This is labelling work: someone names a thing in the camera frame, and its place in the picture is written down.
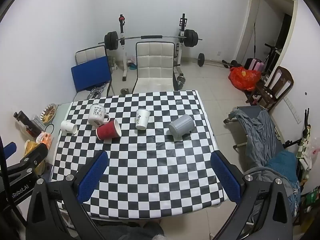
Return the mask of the grey plastic cup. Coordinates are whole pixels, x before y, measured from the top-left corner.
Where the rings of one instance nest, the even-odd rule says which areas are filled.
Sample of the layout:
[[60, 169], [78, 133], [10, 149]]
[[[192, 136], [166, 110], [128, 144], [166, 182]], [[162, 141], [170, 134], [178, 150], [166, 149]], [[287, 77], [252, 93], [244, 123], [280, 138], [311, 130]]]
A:
[[175, 138], [181, 138], [185, 134], [190, 133], [195, 128], [195, 123], [191, 116], [185, 114], [169, 124], [169, 131]]

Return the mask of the small white cup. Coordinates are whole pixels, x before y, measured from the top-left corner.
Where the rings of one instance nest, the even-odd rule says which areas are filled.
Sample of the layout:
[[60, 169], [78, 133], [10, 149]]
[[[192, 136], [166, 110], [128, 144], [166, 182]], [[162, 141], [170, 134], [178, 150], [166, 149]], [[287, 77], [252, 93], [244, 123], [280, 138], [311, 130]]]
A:
[[76, 134], [78, 126], [70, 121], [63, 120], [60, 125], [61, 132]]

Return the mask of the red paper cup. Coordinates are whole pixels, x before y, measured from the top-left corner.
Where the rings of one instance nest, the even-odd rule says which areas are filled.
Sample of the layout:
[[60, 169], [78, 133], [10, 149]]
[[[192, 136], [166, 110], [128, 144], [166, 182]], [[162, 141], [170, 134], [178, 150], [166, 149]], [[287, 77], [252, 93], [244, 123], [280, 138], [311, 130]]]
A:
[[96, 136], [99, 140], [119, 138], [121, 135], [120, 125], [116, 119], [111, 120], [96, 129]]

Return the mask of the teal blanket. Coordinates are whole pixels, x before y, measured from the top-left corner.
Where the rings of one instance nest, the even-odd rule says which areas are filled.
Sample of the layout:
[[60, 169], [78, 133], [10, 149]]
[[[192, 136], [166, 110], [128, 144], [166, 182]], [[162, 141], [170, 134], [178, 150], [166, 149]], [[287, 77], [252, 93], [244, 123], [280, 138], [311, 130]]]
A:
[[292, 183], [296, 183], [298, 181], [296, 175], [296, 156], [287, 150], [277, 153], [276, 156], [270, 159], [265, 166], [286, 177], [287, 180]]

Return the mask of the yellow snack bag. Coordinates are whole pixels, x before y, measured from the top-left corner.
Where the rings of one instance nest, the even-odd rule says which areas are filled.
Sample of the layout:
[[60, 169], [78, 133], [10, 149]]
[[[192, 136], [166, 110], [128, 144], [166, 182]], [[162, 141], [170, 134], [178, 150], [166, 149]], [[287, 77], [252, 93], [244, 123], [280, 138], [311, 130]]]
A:
[[48, 148], [44, 143], [36, 143], [34, 141], [27, 140], [24, 145], [24, 157], [30, 158], [35, 165], [35, 172], [37, 175], [42, 175], [46, 167], [46, 157], [48, 154]]

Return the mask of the black white checkered tablecloth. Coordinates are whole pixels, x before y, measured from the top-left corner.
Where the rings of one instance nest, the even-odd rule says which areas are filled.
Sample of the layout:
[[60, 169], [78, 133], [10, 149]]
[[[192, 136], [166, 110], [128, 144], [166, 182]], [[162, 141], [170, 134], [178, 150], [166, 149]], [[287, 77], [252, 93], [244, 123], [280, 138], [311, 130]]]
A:
[[[121, 137], [99, 140], [88, 123], [89, 109], [99, 104], [119, 122]], [[147, 129], [136, 129], [136, 111], [150, 111]], [[175, 139], [169, 124], [189, 115], [195, 128]], [[207, 114], [195, 90], [113, 96], [72, 102], [65, 119], [76, 134], [60, 133], [52, 180], [76, 174], [96, 153], [109, 165], [91, 198], [84, 203], [92, 217], [150, 219], [182, 215], [227, 199], [211, 164], [217, 149]]]

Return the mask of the white tea mug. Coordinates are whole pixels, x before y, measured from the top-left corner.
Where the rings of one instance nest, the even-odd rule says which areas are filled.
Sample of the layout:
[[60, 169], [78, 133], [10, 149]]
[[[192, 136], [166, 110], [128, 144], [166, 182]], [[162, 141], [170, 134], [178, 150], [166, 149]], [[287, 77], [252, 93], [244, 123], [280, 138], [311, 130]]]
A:
[[107, 124], [110, 121], [110, 116], [106, 113], [104, 106], [94, 104], [89, 109], [88, 123], [94, 127], [99, 127]]

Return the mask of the dark wooden chair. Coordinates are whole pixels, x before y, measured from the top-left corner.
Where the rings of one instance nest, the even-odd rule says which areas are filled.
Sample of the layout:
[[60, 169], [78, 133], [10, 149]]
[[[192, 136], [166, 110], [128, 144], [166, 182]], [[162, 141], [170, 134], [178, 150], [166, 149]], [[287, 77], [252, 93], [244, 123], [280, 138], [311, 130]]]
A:
[[263, 107], [270, 111], [287, 95], [293, 84], [294, 80], [289, 70], [278, 66], [269, 78], [268, 85], [265, 85], [262, 80], [255, 84], [255, 88], [247, 97], [246, 103], [258, 105], [262, 101]]

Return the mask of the red plastic bag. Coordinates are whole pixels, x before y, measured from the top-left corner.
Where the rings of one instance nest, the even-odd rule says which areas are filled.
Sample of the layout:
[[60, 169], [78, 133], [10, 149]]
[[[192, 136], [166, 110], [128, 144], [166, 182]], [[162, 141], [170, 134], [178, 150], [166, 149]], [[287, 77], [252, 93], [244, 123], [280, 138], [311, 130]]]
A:
[[228, 76], [232, 85], [242, 91], [252, 92], [261, 78], [261, 72], [244, 67], [232, 67]]

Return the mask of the pink suitcase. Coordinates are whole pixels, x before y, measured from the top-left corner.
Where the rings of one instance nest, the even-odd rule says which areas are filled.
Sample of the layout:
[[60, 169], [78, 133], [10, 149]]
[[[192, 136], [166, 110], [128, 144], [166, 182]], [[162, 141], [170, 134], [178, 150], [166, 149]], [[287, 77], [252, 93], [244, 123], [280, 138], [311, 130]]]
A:
[[265, 64], [259, 59], [248, 58], [245, 62], [244, 68], [246, 70], [256, 70], [259, 72], [263, 72], [265, 70]]

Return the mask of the long barbell on floor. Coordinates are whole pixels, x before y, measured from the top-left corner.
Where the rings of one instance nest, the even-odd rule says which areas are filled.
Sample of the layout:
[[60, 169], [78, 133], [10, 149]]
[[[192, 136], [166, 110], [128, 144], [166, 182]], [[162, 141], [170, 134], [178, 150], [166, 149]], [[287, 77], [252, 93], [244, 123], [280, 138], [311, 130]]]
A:
[[240, 63], [236, 60], [232, 60], [231, 62], [227, 62], [225, 60], [211, 60], [206, 59], [204, 53], [199, 53], [197, 57], [182, 57], [181, 62], [192, 62], [196, 63], [199, 67], [203, 67], [205, 64], [207, 65], [215, 65], [215, 66], [223, 66], [225, 68], [233, 68], [233, 67], [242, 67]]

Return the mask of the small dumbbell on floor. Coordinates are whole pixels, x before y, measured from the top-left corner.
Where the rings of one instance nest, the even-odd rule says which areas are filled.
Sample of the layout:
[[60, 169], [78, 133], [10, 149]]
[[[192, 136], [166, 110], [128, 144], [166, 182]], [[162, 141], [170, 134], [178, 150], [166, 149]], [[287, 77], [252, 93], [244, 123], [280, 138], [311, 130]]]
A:
[[176, 83], [178, 90], [181, 90], [185, 84], [185, 77], [180, 74], [178, 77], [176, 77]]

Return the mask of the white padded chair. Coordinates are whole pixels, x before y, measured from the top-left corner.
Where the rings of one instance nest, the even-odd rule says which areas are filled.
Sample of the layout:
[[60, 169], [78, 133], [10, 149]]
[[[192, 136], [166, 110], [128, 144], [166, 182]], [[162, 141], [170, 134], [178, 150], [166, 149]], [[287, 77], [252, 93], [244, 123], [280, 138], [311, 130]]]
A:
[[174, 91], [174, 52], [172, 42], [136, 43], [137, 78], [132, 92]]

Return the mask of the barbell with black plates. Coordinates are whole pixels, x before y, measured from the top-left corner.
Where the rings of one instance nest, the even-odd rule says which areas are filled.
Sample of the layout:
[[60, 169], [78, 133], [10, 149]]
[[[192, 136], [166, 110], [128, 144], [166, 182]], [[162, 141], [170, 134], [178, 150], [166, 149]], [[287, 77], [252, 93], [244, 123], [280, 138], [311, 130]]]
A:
[[105, 35], [103, 42], [99, 42], [99, 45], [104, 45], [108, 50], [117, 50], [120, 42], [125, 42], [126, 40], [160, 40], [164, 38], [176, 38], [184, 44], [185, 47], [194, 47], [199, 41], [198, 33], [194, 30], [187, 29], [184, 31], [182, 36], [168, 36], [168, 35], [142, 35], [133, 37], [118, 37], [116, 31], [109, 32]]

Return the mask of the white barbell rack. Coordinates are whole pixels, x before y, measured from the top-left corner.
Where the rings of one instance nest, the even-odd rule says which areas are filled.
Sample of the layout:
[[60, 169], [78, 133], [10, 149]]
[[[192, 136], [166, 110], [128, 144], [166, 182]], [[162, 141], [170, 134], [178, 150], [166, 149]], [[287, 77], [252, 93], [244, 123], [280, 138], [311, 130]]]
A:
[[180, 69], [182, 49], [187, 44], [187, 18], [185, 14], [182, 14], [179, 22], [179, 34], [176, 36], [178, 43], [170, 42], [157, 42], [157, 40], [164, 39], [163, 35], [143, 35], [143, 36], [125, 36], [125, 17], [119, 15], [120, 24], [120, 37], [116, 40], [110, 38], [112, 46], [117, 49], [121, 45], [123, 52], [123, 66], [124, 72], [122, 81], [127, 79], [127, 56], [125, 50], [126, 40], [144, 40], [144, 42], [138, 42], [136, 44], [136, 66], [139, 74], [142, 74], [142, 78], [157, 78], [164, 79], [173, 76], [173, 69], [177, 69], [179, 76], [183, 77], [184, 74]]

